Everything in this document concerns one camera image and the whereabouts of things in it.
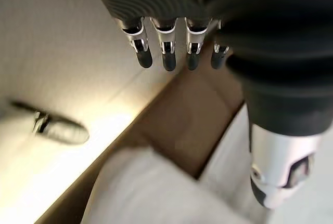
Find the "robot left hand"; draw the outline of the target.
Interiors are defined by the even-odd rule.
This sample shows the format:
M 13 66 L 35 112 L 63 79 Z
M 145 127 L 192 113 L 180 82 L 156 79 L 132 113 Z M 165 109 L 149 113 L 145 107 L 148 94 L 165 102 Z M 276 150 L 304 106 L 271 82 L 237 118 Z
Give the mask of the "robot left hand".
M 173 71 L 176 21 L 186 24 L 187 66 L 195 70 L 211 22 L 211 66 L 238 78 L 248 110 L 251 187 L 275 209 L 308 179 L 332 124 L 332 0 L 101 0 L 133 47 L 152 66 L 144 19 Z

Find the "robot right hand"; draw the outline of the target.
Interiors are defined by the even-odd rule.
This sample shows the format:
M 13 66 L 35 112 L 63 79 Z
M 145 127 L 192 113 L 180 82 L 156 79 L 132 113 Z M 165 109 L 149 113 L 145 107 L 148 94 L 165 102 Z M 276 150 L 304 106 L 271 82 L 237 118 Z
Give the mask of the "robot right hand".
M 70 145 L 84 144 L 89 140 L 89 132 L 85 126 L 71 119 L 21 101 L 11 101 L 10 105 L 33 116 L 34 134 Z

